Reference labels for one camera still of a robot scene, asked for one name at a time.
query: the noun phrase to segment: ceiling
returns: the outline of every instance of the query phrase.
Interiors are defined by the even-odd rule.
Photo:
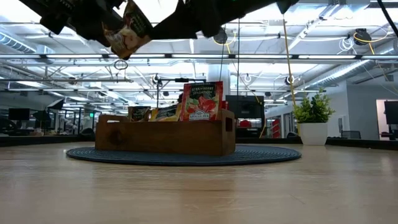
[[[371,34],[373,40],[381,39],[373,43],[376,49],[387,42],[391,42],[395,35],[387,25],[382,11],[379,8],[368,8],[369,1],[359,1],[361,4],[342,7],[337,13],[326,20],[319,20],[320,14],[328,7],[324,3],[310,3],[300,1],[292,7],[285,15],[287,26],[287,39],[291,54],[325,54],[325,55],[347,55],[347,54],[371,54],[369,46],[351,45],[350,40],[345,40],[348,34],[354,34],[355,29],[365,28]],[[170,15],[177,4],[177,0],[136,0],[138,6],[155,26],[156,23]],[[120,9],[123,13],[125,4]],[[394,21],[398,21],[398,9],[391,7],[389,14]],[[54,35],[48,29],[39,24],[40,16],[31,11],[18,0],[8,0],[6,5],[0,8],[0,34],[6,34],[20,43],[37,50],[38,54],[108,54],[109,49],[93,40],[85,40],[73,30],[64,28],[60,35]],[[217,45],[213,39],[206,39],[198,34],[197,40],[157,40],[140,48],[138,54],[285,54],[285,39],[283,28],[283,16],[279,13],[277,6],[272,4],[265,8],[252,12],[238,21],[231,21],[225,25],[229,36],[227,47]],[[10,46],[0,44],[0,54],[21,54]],[[117,70],[114,67],[116,58],[98,59],[70,59],[56,58],[43,62],[34,59],[12,58],[1,60],[2,68],[0,77],[3,78],[32,78],[32,79],[84,79],[89,82],[78,82],[70,84],[67,82],[42,83],[46,88],[110,88],[114,90],[113,96],[98,96],[98,93],[87,92],[84,95],[65,91],[54,91],[68,96],[79,96],[91,101],[103,102],[111,98],[110,102],[151,104],[155,103],[156,92],[144,92],[155,88],[152,79],[155,74],[161,78],[206,78],[209,67],[220,64],[222,60],[200,59],[200,58],[132,58],[128,61],[128,68]],[[231,89],[236,88],[237,60],[224,60],[228,73],[231,74]],[[344,60],[293,60],[291,71],[295,77],[295,86],[310,82],[325,72],[341,64],[351,63]],[[393,71],[393,64],[384,63],[386,71]],[[381,73],[379,67],[369,70],[370,74]],[[286,60],[241,60],[239,62],[239,74],[242,82],[250,89],[285,89],[285,78],[289,75]],[[348,79],[357,85],[383,85],[384,77],[370,79],[369,73],[361,73]],[[180,94],[183,83],[170,82],[164,90],[171,91],[169,96],[160,97],[164,104],[168,105],[175,101]],[[11,83],[11,88],[38,88],[27,86],[22,83]],[[135,92],[116,91],[117,89],[134,89]]]

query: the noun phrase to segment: table surface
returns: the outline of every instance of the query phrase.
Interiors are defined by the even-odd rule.
[[[0,223],[393,223],[398,152],[287,145],[302,159],[149,167],[67,158],[92,142],[0,148]]]

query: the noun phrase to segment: white ceiling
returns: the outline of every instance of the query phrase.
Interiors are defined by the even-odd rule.
[[[177,0],[136,0],[138,6],[144,12],[144,14],[153,23],[160,22],[162,19],[170,15],[177,4]],[[317,19],[318,15],[326,8],[325,5],[311,5],[304,7],[303,9],[296,9],[294,12],[289,11],[286,13],[286,25],[287,25],[287,36],[289,37],[289,43],[292,39],[298,35],[309,22]],[[124,6],[122,6],[119,12],[123,12]],[[398,21],[398,10],[389,9],[389,13],[393,20]],[[6,32],[8,35],[15,37],[19,41],[36,47],[38,45],[45,45],[54,50],[57,54],[106,54],[109,49],[106,49],[101,44],[93,40],[85,40],[76,35],[76,33],[69,29],[64,28],[59,36],[54,35],[53,38],[48,36],[49,31],[38,24],[40,16],[31,11],[28,7],[23,5],[18,0],[8,0],[7,4],[3,4],[0,7],[0,31]],[[272,4],[258,11],[248,14],[246,17],[241,19],[241,41],[240,41],[240,52],[241,54],[282,54],[285,50],[284,39],[278,39],[277,35],[283,35],[282,26],[282,15],[279,13],[277,6]],[[322,21],[314,29],[312,29],[308,35],[302,39],[294,48],[290,50],[291,54],[337,54],[341,52],[339,44],[341,39],[347,35],[347,33],[353,34],[355,28],[367,28],[368,32],[374,39],[384,37],[386,32],[380,29],[387,26],[386,19],[382,15],[380,9],[365,9],[352,13],[349,11],[343,11],[338,13],[327,21]],[[238,21],[232,21],[226,24],[226,30],[229,35],[229,41],[234,40],[234,34],[238,33]],[[388,42],[393,38],[390,35],[380,42],[374,44],[377,49],[378,45]],[[196,54],[220,54],[223,47],[216,45],[213,39],[206,39],[200,37],[193,41],[193,49],[190,46],[189,40],[165,40],[165,41],[152,41],[149,44],[139,49],[138,53],[196,53]],[[238,41],[234,41],[229,45],[229,49],[232,54],[238,53]],[[369,47],[365,46],[354,46],[355,51],[358,54],[369,54]],[[0,53],[2,54],[18,54],[18,51],[0,45]],[[227,47],[224,47],[224,54],[228,54]],[[341,52],[340,54],[353,54],[353,52]],[[176,63],[174,65],[167,65],[170,62],[169,59],[152,59],[152,66],[146,65],[146,60],[141,60],[141,64],[133,68],[130,66],[126,70],[126,76],[134,83],[102,83],[103,86],[109,88],[127,88],[135,86],[138,88],[150,88],[142,78],[138,75],[141,73],[148,82],[151,77],[158,73],[167,78],[187,77],[192,78],[193,61],[186,60],[185,62]],[[18,66],[23,66],[21,61],[13,61]],[[112,60],[109,61],[109,69],[112,74],[115,75],[117,70],[112,66]],[[214,62],[209,61],[196,61],[195,68],[198,76],[204,74],[206,77],[208,73],[209,64]],[[228,62],[229,70],[232,78],[236,82],[236,71],[233,65]],[[315,64],[315,63],[293,63],[291,66],[293,75],[297,78],[300,77],[301,82],[309,82],[313,78],[325,73],[326,71],[338,66],[338,64]],[[254,80],[249,83],[252,88],[284,88],[284,77],[289,72],[286,63],[241,63],[240,73],[246,76],[248,73]],[[55,71],[59,67],[49,67],[50,71]],[[29,66],[27,69],[32,70],[36,73],[44,74],[44,67],[38,68]],[[61,72],[56,72],[53,78],[68,78],[76,76],[77,78],[90,75],[89,78],[111,78],[109,72],[105,66],[90,66],[90,67],[66,67]],[[367,74],[361,74],[357,77],[349,79],[350,82],[354,82],[361,78],[364,78]],[[119,74],[119,78],[124,76],[124,72]],[[181,83],[170,84],[169,87],[176,88],[181,87]],[[134,100],[138,98],[150,98],[143,93],[121,93],[128,100]]]

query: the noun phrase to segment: green plant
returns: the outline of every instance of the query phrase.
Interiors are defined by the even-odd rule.
[[[335,112],[329,107],[330,98],[319,90],[311,101],[305,97],[301,105],[294,106],[294,115],[298,123],[325,123]]]

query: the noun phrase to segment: round blue rug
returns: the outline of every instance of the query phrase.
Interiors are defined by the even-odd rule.
[[[236,146],[235,153],[228,156],[100,151],[94,147],[81,147],[67,151],[67,156],[93,162],[147,166],[236,166],[291,161],[301,158],[301,153],[271,146]]]

